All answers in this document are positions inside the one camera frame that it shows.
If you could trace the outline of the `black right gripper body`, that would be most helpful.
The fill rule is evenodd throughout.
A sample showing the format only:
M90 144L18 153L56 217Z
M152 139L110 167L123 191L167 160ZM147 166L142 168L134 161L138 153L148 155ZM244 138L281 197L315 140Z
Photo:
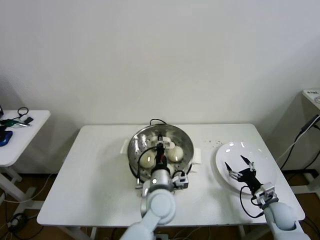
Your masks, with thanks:
M261 187L261 182L256 178L256 171L250 170L249 168L246 168L239 172L239 176L237 177L237 181L240 183L245 183L249 190L251 191L251 194L254 195L256 191L258 191Z

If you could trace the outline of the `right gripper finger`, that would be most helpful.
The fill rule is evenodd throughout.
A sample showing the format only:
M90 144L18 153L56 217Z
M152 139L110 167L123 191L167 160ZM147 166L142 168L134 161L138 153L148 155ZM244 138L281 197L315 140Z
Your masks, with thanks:
M255 163L253 161L250 161L248 158L246 158L245 156L241 155L240 156L242 158L242 160L247 164L248 168L246 168L246 171L250 171L250 172L255 172L256 168L255 168Z
M225 162L225 166L227 168L229 177L231 177L234 180L237 180L240 177L240 173L233 171L227 162Z

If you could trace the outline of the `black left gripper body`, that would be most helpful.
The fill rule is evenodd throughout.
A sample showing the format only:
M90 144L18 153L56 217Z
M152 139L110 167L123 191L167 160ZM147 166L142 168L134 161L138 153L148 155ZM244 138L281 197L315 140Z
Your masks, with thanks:
M165 150L156 150L155 157L155 170L167 170L167 158L165 156Z

